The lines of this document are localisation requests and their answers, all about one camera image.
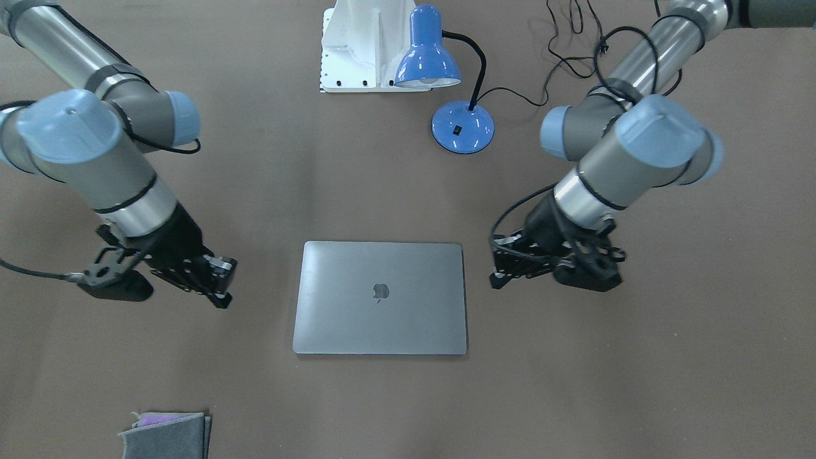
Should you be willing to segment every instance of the gray cloth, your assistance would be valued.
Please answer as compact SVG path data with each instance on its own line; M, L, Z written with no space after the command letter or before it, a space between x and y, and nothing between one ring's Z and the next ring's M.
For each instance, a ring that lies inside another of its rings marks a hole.
M167 416L169 421L143 425L143 419ZM134 428L119 434L125 442L122 459L206 459L211 419L204 413L145 413Z

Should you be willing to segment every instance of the silver laptop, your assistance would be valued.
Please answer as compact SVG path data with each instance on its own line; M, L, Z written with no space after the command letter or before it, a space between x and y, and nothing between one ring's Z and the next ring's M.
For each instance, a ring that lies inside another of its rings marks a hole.
M298 354L465 354L462 248L307 242L292 349Z

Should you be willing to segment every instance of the desk lamp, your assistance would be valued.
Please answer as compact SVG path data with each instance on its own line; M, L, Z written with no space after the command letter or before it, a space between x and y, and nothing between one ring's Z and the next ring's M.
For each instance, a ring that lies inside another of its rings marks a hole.
M433 5L419 5L410 14L410 50L397 67L394 85L399 87L446 87L462 82L453 57L442 38L465 42L479 55L481 69L470 101L455 100L440 107L431 120L431 132L443 148L457 154L473 154L493 139L493 118L476 101L485 79L485 53L471 38L442 30L442 18Z

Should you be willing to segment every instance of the gooseneck lamp arm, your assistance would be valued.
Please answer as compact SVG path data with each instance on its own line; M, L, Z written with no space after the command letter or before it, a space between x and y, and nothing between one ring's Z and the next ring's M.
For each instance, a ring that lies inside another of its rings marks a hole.
M468 37L467 35L442 30L442 37L450 38L453 40L459 40L460 42L465 42L468 45L470 45L471 48L473 48L476 54L479 55L479 59L481 60L481 68L479 69L479 77L476 79L476 86L473 88L473 96L471 96L470 98L470 105L468 105L468 111L472 112L473 108L476 107L476 101L479 98L481 84L482 82L485 81L485 72L487 71L487 58L485 57L485 53L481 50L479 45L477 45L476 42L474 42L473 39Z

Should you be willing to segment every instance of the black band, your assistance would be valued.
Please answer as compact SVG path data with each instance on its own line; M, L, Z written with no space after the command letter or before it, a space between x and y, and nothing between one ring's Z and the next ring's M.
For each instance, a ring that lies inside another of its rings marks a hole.
M96 70L90 77L88 77L88 81L85 82L85 90L90 92L96 92L99 89L99 86L104 82L104 80L108 77L112 77L113 75L119 74L128 74L128 75L135 75L140 80L146 82L148 85L150 81L142 74L141 70L137 69L136 67L128 64L111 64L102 67L99 70Z
M748 8L748 5L751 2L748 0L739 0L739 24L743 27L748 27L749 29L753 29L754 26L751 25L751 10Z
M708 28L708 20L706 19L706 16L701 15L691 8L672 8L672 10L667 12L664 16L660 16L660 19L656 20L654 25L661 20L670 17L679 17L689 20L692 24L696 25L698 29L700 29L700 46L697 47L696 52L699 52L704 46L706 46L706 29Z
M158 175L153 174L153 178L150 179L150 182L148 183L148 185L145 186L133 198L130 198L130 199L126 200L124 203L118 204L116 206L108 207L107 209L94 209L94 212L105 214L105 213L115 212L115 211L123 209L123 208L125 208L127 206L130 206L132 203L135 203L136 201L142 199L153 188L153 186L156 184L156 180L158 180Z
M17 20L20 16L31 8L57 6L59 5L56 0L23 0L22 2L15 3L11 8L6 10L8 11L8 34L14 38L14 41L20 45L20 47L25 48L23 44L20 43L20 40L17 39L17 34L14 32L17 26Z
M626 80L621 80L617 78L607 78L606 84L608 84L616 91L620 91L626 97L629 97L629 101L632 102L633 104L636 104L640 102L641 99L643 99L643 95L641 94L641 92L635 89L635 87L632 86L632 84Z
M626 206L619 206L618 204L611 203L611 202L609 201L609 199L604 198L603 196L599 195L599 194L598 194L598 192L597 192L597 191L595 191L595 190L593 189L593 187L592 187L592 186L589 184L589 182L587 182L587 180L586 180L585 178L583 178L583 174L581 173L581 171L578 171L578 173L577 173L577 174L575 174L575 175L576 175L576 176L578 176L579 180L581 180L581 183L583 183L583 187L584 187L584 188L586 188L586 189L587 189L587 191L588 191L588 192L589 192L589 193L590 193L592 196L594 196L594 197L595 197L595 199L597 199L598 201L600 201L601 203L603 203L605 206L607 206L607 207L611 207L611 208L613 208L613 209L614 209L614 210L616 210L616 211L625 211L625 210L626 210Z
M686 162L685 162L685 166L683 166L683 170L682 170L682 171L680 171L680 173L679 173L679 174L677 174L677 176L676 176L676 177L674 177L674 178L673 178L671 181L668 181L668 182L666 182L666 183L664 183L664 184L662 184L662 185L655 185L655 186L653 186L652 188L663 188L664 186L669 186L669 185L671 185L672 183L674 183L674 182L678 181L678 180L680 179L680 177L682 177L682 176L683 176L683 174L685 174L685 173L686 173L686 171L688 171L688 170L689 170L689 167L691 167L691 162L692 162L692 161L694 161L694 158L692 158L692 159L690 159L690 160L686 161ZM691 181L691 182L689 182L689 183L683 183L683 184L678 184L678 185L689 185L689 184L692 184L692 183L694 183L694 182L693 182L693 181Z

